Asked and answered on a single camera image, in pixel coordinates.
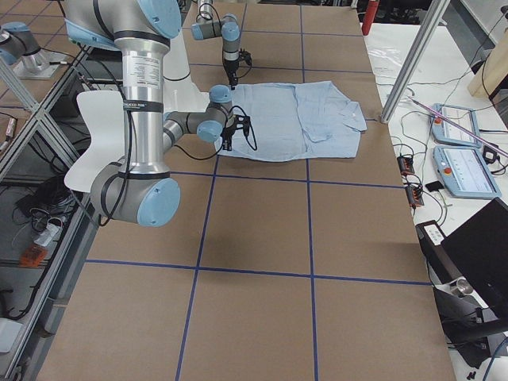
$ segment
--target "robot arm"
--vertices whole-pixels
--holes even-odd
[[[228,87],[210,91],[203,113],[170,113],[163,125],[163,58],[181,29],[176,0],[67,0],[72,40],[121,50],[125,155],[95,178],[90,196],[108,218],[161,226],[175,214],[180,189],[164,152],[185,133],[213,142],[236,129]]]
[[[252,66],[249,52],[240,49],[240,28],[237,17],[227,13],[221,20],[214,20],[211,0],[200,0],[196,23],[191,27],[195,40],[222,37],[222,65],[232,89],[238,84],[237,70],[241,61]]]
[[[29,27],[22,22],[0,26],[0,57],[6,64],[14,64],[20,57],[25,69],[33,74],[49,67],[49,59],[40,49]]]

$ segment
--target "black monitor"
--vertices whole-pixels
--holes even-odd
[[[493,199],[441,245],[495,315],[508,319],[508,206]]]

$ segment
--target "cloth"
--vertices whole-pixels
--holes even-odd
[[[244,134],[233,136],[233,150],[224,156],[262,161],[289,161],[316,157],[355,157],[360,134],[367,129],[357,102],[330,81],[318,83],[262,83],[238,85],[233,104],[251,117],[258,150]],[[220,148],[221,139],[215,146]]]

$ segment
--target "orange object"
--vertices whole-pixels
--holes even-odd
[[[46,248],[43,248],[38,244],[31,244],[25,252],[21,254],[19,264],[21,267],[37,268],[47,254],[48,250]]]
[[[367,11],[364,16],[364,23],[362,24],[362,33],[367,36],[371,31],[372,23],[375,19],[375,14],[378,12],[379,0],[370,0],[367,5]]]

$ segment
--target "red tube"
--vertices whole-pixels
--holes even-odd
[[[378,11],[379,0],[370,0],[365,12],[364,23],[362,24],[362,33],[367,36],[371,31],[372,23],[374,22],[375,14]]]

